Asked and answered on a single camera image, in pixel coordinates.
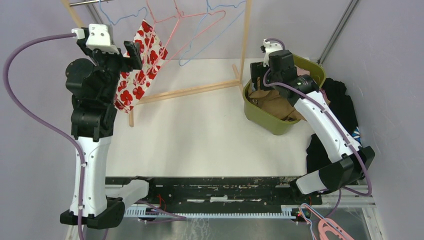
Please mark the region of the red white patterned garment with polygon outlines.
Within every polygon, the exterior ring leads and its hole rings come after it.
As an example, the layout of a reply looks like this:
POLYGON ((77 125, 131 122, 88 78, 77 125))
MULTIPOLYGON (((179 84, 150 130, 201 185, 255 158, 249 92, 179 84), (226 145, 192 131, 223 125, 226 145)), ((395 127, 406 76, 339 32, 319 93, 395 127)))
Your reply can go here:
POLYGON ((141 22, 133 42, 140 45, 142 68, 120 73, 114 97, 115 108, 126 114, 130 113, 145 95, 168 55, 165 45, 146 20, 141 22))

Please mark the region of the tan brown garment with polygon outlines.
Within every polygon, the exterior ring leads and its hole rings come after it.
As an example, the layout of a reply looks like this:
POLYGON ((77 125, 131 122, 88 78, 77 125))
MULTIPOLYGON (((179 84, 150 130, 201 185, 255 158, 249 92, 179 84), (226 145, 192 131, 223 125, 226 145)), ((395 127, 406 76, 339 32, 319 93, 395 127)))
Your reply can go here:
POLYGON ((289 101, 279 95, 277 90, 256 90, 248 88, 247 99, 261 110, 283 121, 306 120, 289 101))

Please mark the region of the pink wire hanger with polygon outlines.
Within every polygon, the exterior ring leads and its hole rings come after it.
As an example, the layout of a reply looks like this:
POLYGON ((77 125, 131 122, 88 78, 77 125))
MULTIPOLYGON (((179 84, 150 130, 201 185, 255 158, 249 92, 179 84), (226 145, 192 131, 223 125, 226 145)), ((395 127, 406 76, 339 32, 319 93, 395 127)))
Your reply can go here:
POLYGON ((163 57, 165 53, 170 52, 168 45, 173 42, 173 39, 176 35, 184 35, 188 39, 188 42, 185 43, 185 45, 182 45, 179 50, 175 51, 172 56, 169 54, 166 55, 166 57, 164 58, 165 63, 174 59, 176 56, 179 56, 179 58, 182 59, 185 54, 190 52, 190 50, 192 49, 194 39, 202 35, 208 29, 212 28, 221 20, 223 20, 227 14, 227 12, 223 9, 215 10, 214 7, 211 7, 209 5, 208 1, 206 1, 205 11, 196 14, 185 15, 184 12, 179 9, 179 6, 175 0, 173 1, 173 6, 173 15, 168 16, 164 19, 158 19, 150 6, 150 2, 148 0, 146 1, 147 11, 150 14, 151 19, 153 20, 152 31, 156 33, 154 35, 155 37, 158 36, 160 40, 162 40, 162 46, 164 47, 164 50, 160 52, 161 57, 163 57), (210 22, 209 25, 207 25, 205 28, 201 28, 201 26, 204 25, 204 21, 206 18, 215 15, 220 16, 220 18, 216 19, 214 22, 210 22), (172 31, 169 33, 168 38, 165 39, 164 35, 161 35, 164 34, 165 31, 162 30, 161 27, 168 27, 169 24, 167 22, 169 21, 174 21, 174 26, 172 28, 172 31))

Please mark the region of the blue wire hanger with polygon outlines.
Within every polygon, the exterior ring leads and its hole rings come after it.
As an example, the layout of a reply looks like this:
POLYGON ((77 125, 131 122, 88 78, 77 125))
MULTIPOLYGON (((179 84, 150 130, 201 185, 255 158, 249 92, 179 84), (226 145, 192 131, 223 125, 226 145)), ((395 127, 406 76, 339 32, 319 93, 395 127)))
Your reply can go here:
POLYGON ((183 48, 178 66, 185 67, 202 56, 228 29, 246 13, 246 0, 206 0, 188 45, 183 48))

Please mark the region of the pink pleated skirt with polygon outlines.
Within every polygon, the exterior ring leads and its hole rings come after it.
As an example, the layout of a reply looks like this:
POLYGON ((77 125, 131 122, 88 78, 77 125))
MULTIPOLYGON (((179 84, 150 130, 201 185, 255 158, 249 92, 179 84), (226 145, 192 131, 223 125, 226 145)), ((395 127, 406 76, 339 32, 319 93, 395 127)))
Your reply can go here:
POLYGON ((311 75, 311 73, 310 73, 309 70, 303 69, 303 68, 301 68, 299 66, 296 66, 296 72, 297 72, 297 75, 298 76, 307 75, 307 76, 312 77, 312 75, 311 75))

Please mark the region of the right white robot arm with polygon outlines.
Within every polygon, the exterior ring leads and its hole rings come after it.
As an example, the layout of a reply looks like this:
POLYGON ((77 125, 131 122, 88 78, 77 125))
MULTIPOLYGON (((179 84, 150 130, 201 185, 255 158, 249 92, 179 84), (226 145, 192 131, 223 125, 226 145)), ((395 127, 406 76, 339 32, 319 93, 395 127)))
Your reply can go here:
POLYGON ((362 146, 342 126, 325 101, 316 81, 299 75, 294 55, 287 49, 261 48, 264 53, 262 77, 265 87, 279 95, 306 119, 326 150, 330 161, 324 167, 290 182, 289 199, 302 204, 310 194, 344 188, 360 196, 372 194, 368 168, 375 157, 371 146, 362 146))

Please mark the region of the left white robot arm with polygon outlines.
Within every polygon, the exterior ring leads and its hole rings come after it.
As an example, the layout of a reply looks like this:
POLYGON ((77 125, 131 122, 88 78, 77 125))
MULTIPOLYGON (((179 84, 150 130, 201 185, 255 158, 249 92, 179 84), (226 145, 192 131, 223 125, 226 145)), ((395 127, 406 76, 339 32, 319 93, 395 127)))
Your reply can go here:
POLYGON ((130 205, 130 196, 106 195, 107 155, 117 115, 114 99, 121 73, 142 69, 140 45, 125 41, 128 55, 124 56, 106 24, 91 23, 72 32, 85 57, 74 60, 65 70, 65 86, 72 94, 76 173, 73 200, 60 215, 60 222, 97 230, 115 228, 130 205))

